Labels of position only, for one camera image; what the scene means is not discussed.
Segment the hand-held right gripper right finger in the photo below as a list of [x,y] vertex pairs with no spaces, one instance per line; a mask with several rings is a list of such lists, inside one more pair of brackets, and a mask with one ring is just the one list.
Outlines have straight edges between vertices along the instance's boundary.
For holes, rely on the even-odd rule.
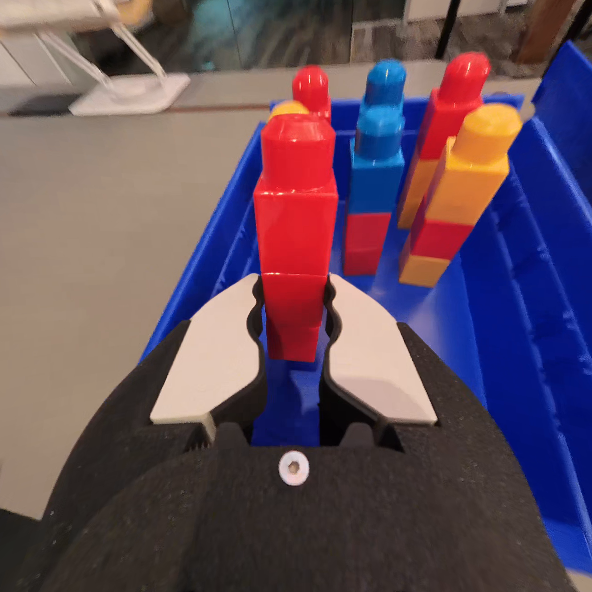
[[435,426],[432,402],[396,318],[344,277],[324,294],[329,343],[320,378],[320,413],[335,432],[367,425],[374,440],[391,426]]

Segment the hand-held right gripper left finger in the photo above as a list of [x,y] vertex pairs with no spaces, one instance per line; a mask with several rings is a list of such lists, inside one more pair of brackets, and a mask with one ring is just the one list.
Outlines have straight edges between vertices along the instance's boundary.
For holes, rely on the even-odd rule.
[[155,425],[197,423],[209,442],[223,423],[253,427],[268,399],[262,277],[250,273],[190,319],[150,413]]

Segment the blue plastic bin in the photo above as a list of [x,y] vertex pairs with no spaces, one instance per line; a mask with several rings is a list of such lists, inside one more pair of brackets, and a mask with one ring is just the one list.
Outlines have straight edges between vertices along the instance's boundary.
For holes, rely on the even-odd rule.
[[[349,187],[349,142],[358,119],[360,99],[333,100],[331,123],[336,130],[334,170],[340,203],[330,270],[341,272],[344,197]],[[252,272],[260,272],[253,191],[261,173],[262,124],[259,124],[243,153],[214,213],[208,222],[171,299],[140,361],[182,320],[190,318],[213,296]],[[476,294],[468,295],[464,271],[477,270],[475,263],[461,263],[457,257],[443,284],[431,295],[421,288],[400,286],[395,264],[403,245],[403,233],[390,230],[376,280],[353,279],[355,286],[369,293],[394,317],[410,327],[425,341],[479,401],[487,406],[477,339],[471,313],[477,313]],[[255,422],[255,444],[319,444],[320,363],[328,338],[322,331],[314,364],[272,362],[276,374],[268,378],[271,409]],[[584,500],[575,483],[575,472],[566,468],[571,461],[564,442],[543,411],[529,409],[527,418],[535,421],[535,436],[530,450],[518,448],[516,454],[532,479],[545,526],[558,555],[567,568],[591,573],[591,526]]]
[[532,104],[581,191],[591,201],[591,62],[567,41],[541,80]]

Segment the blue plastic block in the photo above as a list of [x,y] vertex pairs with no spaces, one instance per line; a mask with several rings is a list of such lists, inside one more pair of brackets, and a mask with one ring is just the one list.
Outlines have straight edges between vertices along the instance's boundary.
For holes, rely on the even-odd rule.
[[402,111],[396,107],[376,105],[360,111],[350,141],[348,214],[390,214],[394,210],[405,167],[404,124]]
[[384,59],[377,62],[366,77],[359,116],[370,107],[390,107],[402,115],[405,80],[406,70],[399,60]]

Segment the instruction sheet on stand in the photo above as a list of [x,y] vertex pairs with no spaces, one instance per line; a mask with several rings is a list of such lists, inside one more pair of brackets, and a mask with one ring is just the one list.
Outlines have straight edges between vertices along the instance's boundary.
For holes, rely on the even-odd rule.
[[[70,106],[71,115],[150,115],[167,110],[187,88],[185,73],[168,74],[137,40],[136,26],[152,1],[1,1],[1,37],[33,34],[89,75],[96,85]],[[152,71],[150,75],[108,76],[61,37],[110,29]]]

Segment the black flat pad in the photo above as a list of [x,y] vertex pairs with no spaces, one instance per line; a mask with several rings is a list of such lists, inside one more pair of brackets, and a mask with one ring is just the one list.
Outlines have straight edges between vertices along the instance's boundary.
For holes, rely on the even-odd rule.
[[81,93],[37,95],[28,98],[8,111],[9,117],[56,117],[71,115],[70,106]]

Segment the black pole stand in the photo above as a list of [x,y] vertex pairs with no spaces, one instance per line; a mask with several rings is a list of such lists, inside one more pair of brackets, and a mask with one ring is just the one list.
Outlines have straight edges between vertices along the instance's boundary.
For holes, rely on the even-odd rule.
[[434,54],[434,58],[436,60],[443,60],[446,50],[448,48],[448,43],[450,40],[450,36],[452,34],[452,30],[455,26],[455,22],[457,19],[458,10],[461,4],[461,0],[451,0],[448,6],[448,11],[446,13],[446,17],[443,23],[442,31],[440,33],[439,42],[436,48],[436,52]]

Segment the brown wooden column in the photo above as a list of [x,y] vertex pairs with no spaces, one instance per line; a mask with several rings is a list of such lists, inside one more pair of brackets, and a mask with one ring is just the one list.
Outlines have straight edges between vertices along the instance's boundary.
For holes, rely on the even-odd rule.
[[526,17],[525,29],[514,52],[514,63],[544,62],[576,3],[576,1],[533,1]]

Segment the black tripod stand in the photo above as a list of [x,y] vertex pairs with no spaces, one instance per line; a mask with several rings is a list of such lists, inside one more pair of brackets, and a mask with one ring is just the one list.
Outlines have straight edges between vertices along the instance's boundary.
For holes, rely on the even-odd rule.
[[569,26],[561,45],[567,41],[574,41],[580,36],[591,19],[591,1],[584,1]]

